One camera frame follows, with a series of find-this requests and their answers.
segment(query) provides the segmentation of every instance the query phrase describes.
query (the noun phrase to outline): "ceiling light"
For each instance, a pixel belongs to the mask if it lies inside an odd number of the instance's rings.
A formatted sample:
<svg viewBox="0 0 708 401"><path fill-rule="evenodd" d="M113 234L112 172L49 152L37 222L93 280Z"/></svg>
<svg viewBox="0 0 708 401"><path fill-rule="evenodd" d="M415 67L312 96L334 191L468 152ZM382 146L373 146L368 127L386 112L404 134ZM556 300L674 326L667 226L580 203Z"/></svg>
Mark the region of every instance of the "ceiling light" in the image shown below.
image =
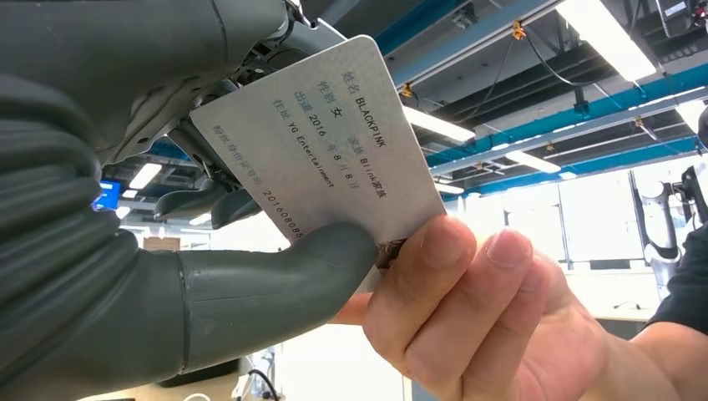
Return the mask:
<svg viewBox="0 0 708 401"><path fill-rule="evenodd" d="M162 165L156 165L155 163L146 163L142 169L135 175L132 181L130 181L130 188L134 190L142 190L150 181L162 170Z"/></svg>
<svg viewBox="0 0 708 401"><path fill-rule="evenodd" d="M128 213L130 213L130 208L127 206L120 206L118 209L115 210L115 215L120 219L123 220Z"/></svg>
<svg viewBox="0 0 708 401"><path fill-rule="evenodd" d="M564 173L560 173L560 178L564 180L572 180L573 178L577 178L578 175L575 173L571 173L570 171L566 171Z"/></svg>
<svg viewBox="0 0 708 401"><path fill-rule="evenodd" d="M513 160L522 165L533 167L536 170L541 170L545 173L557 173L560 171L559 165L554 165L546 160L541 160L538 157L529 155L518 150L506 154L507 159Z"/></svg>
<svg viewBox="0 0 708 401"><path fill-rule="evenodd" d="M464 142L474 138L474 132L469 129L464 129L455 124L450 124L447 121L442 121L438 117L433 117L422 111L403 106L403 113L406 115L409 123L437 132L440 135L445 135L454 140Z"/></svg>
<svg viewBox="0 0 708 401"><path fill-rule="evenodd" d="M654 99L650 102L640 104L639 106L632 106L632 107L628 108L627 110L634 111L637 109L641 109L642 107L651 106L653 104L661 103L664 100L676 99L676 98L679 98L685 94L692 94L694 92L698 92L699 90L703 90L703 89L705 89L705 86L699 86L698 88L689 89L689 90L686 90L685 92L680 92L678 94L670 94L669 96L664 96L663 98Z"/></svg>
<svg viewBox="0 0 708 401"><path fill-rule="evenodd" d="M600 0L565 0L556 10L624 79L632 82L656 72Z"/></svg>
<svg viewBox="0 0 708 401"><path fill-rule="evenodd" d="M211 220L211 214L210 213L204 213L201 216L197 216L194 219L190 220L190 226L199 226L207 221Z"/></svg>
<svg viewBox="0 0 708 401"><path fill-rule="evenodd" d="M509 147L509 144L500 144L496 146L492 146L492 150L504 150Z"/></svg>
<svg viewBox="0 0 708 401"><path fill-rule="evenodd" d="M137 190L127 190L123 193L123 198L134 199L137 194Z"/></svg>
<svg viewBox="0 0 708 401"><path fill-rule="evenodd" d="M120 226L118 228L121 230L150 231L148 226Z"/></svg>
<svg viewBox="0 0 708 401"><path fill-rule="evenodd" d="M458 186L452 186L452 185L444 185L444 184L435 184L435 189L438 190L439 192L445 192L446 194L454 194L454 195L460 195L464 192L464 189L458 187Z"/></svg>
<svg viewBox="0 0 708 401"><path fill-rule="evenodd" d="M182 232L190 232L193 234L211 234L213 231L212 230L197 230L195 228L183 228L180 231Z"/></svg>
<svg viewBox="0 0 708 401"><path fill-rule="evenodd" d="M676 111L679 112L681 118L684 119L686 124L696 134L698 134L700 115L703 114L703 110L705 110L705 104L703 104L703 100L693 100L690 102L679 104L679 106L676 107Z"/></svg>

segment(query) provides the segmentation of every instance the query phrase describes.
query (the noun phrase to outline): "id card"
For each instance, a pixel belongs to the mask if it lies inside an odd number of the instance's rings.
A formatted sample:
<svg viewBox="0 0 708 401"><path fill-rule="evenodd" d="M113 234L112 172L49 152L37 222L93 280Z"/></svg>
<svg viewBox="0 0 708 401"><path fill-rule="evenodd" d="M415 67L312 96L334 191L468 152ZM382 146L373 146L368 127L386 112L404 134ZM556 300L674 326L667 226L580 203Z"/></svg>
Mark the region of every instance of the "id card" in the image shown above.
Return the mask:
<svg viewBox="0 0 708 401"><path fill-rule="evenodd" d="M294 243L335 222L375 238L387 268L445 213L373 39L356 37L195 110L231 172Z"/></svg>

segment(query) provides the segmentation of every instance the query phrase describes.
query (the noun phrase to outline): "wire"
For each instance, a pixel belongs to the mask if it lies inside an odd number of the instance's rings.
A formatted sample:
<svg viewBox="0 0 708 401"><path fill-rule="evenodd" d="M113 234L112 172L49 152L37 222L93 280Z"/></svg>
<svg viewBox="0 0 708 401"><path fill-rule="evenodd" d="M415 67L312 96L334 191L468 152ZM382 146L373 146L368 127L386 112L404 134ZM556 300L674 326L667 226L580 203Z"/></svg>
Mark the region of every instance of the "wire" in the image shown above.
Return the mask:
<svg viewBox="0 0 708 401"><path fill-rule="evenodd" d="M644 130L641 129L641 127L640 127L636 122L634 122L634 125L632 125L632 123L630 123L630 126L632 127L632 134L630 134L630 135L636 134L637 128L639 128L640 130L642 130L642 131L644 132ZM676 150L676 149L674 149L673 147L669 146L669 144L667 144L667 143L664 142L661 138L659 138L659 136L656 134L656 132L654 132L654 137L653 137L652 139L654 140L654 142L658 143L659 145L664 146L666 149L670 150L670 151L671 151L672 153L674 153L675 155L680 155L680 154L681 154L681 152L679 152L678 150Z"/></svg>
<svg viewBox="0 0 708 401"><path fill-rule="evenodd" d="M274 399L275 401L280 401L281 398L278 397L278 392L276 392L276 386L273 385L273 383L272 383L271 380L268 378L268 376L266 376L265 373L261 372L261 371L258 370L258 369L251 369L251 370L248 372L248 374L249 374L249 376L250 376L251 374L256 374L256 375L260 376L260 378L262 378L263 381L265 382L265 385L268 386L268 389L271 391L271 394L273 395L273 399Z"/></svg>
<svg viewBox="0 0 708 401"><path fill-rule="evenodd" d="M635 6L635 11L632 13L632 24L630 25L630 40L635 34L635 27L637 25L637 17L640 13L641 0L637 0L637 5Z"/></svg>
<svg viewBox="0 0 708 401"><path fill-rule="evenodd" d="M211 398L207 397L206 394L202 394L202 393L192 394L189 397L185 398L183 401L191 401L191 400L197 399L197 398L202 398L205 401L211 401Z"/></svg>
<svg viewBox="0 0 708 401"><path fill-rule="evenodd" d="M494 79L494 82L492 83L492 86L489 87L489 91L487 91L487 94L484 96L484 99L482 99L482 103L478 104L477 107L471 111L470 113L467 113L463 118L461 119L456 119L455 121L451 121L453 124L460 124L468 119L471 119L475 115L477 115L477 112L484 106L487 101L489 100L489 97L492 96L492 92L497 88L497 84L499 83L499 80L502 78L502 73L504 71L504 66L506 66L508 57L511 54L511 47L513 46L513 43L516 42L516 39L510 38L509 39L509 45L507 47L507 52L504 54L504 59L502 60L502 66L499 67L499 71L497 73L497 78Z"/></svg>
<svg viewBox="0 0 708 401"><path fill-rule="evenodd" d="M569 80L563 78L560 74L556 73L555 70L554 70L553 68L551 68L551 66L550 66L548 63L546 63L546 60L544 59L544 57L543 57L543 56L541 55L541 53L539 52L539 49L536 48L536 45L534 44L534 41L531 39L531 35L527 35L526 39L528 40L528 44L531 45L531 49L533 49L533 50L534 50L534 53L536 53L536 57L538 57L539 60L541 61L541 64L543 64L544 67L545 67L550 73L552 73L553 75L555 75L555 77L556 77L557 79L560 79L562 82L565 82L565 83L568 84L568 85L577 86L577 87L590 86L590 85L592 85L592 84L596 84L596 83L599 82L598 79L596 79L595 81L590 81L590 82L573 82L573 81L569 81Z"/></svg>

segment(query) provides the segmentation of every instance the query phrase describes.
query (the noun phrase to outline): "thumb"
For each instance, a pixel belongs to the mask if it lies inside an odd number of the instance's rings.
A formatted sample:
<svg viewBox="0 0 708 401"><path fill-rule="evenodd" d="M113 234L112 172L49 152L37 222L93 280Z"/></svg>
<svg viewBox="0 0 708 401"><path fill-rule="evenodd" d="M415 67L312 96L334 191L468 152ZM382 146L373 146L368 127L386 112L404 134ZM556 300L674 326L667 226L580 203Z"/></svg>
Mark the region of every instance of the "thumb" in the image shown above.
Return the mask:
<svg viewBox="0 0 708 401"><path fill-rule="evenodd" d="M333 324L351 324L361 326L364 324L364 316L367 314L371 294L357 294L344 305L330 321Z"/></svg>

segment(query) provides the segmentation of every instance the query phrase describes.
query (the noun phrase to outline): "blue screen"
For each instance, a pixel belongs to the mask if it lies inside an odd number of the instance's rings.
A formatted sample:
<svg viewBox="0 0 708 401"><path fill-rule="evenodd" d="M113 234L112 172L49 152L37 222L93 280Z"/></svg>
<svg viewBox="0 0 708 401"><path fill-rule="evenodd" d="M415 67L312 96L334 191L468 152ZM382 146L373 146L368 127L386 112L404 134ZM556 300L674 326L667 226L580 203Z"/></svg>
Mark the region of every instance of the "blue screen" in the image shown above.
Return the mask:
<svg viewBox="0 0 708 401"><path fill-rule="evenodd" d="M113 181L101 181L101 196L94 201L94 209L118 209L118 196L120 195L120 183Z"/></svg>

